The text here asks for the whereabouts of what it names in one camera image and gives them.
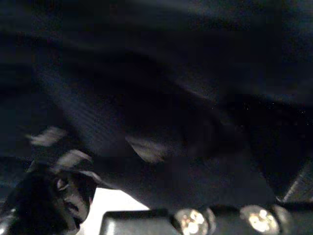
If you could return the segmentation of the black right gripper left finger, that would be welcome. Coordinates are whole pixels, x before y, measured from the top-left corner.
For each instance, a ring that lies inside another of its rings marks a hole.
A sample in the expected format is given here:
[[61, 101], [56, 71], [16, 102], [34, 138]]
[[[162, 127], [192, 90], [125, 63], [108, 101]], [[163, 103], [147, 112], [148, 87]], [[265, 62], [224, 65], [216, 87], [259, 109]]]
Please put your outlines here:
[[2, 235], [75, 235], [96, 191], [82, 173], [38, 166], [8, 195], [0, 210]]

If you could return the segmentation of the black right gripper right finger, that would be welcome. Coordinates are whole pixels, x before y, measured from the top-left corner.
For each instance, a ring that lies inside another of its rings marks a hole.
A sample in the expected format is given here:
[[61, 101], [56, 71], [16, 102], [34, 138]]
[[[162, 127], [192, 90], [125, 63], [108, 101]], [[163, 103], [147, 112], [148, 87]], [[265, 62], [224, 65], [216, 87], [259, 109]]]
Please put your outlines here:
[[313, 157], [303, 164], [296, 177], [277, 199], [280, 202], [313, 201]]

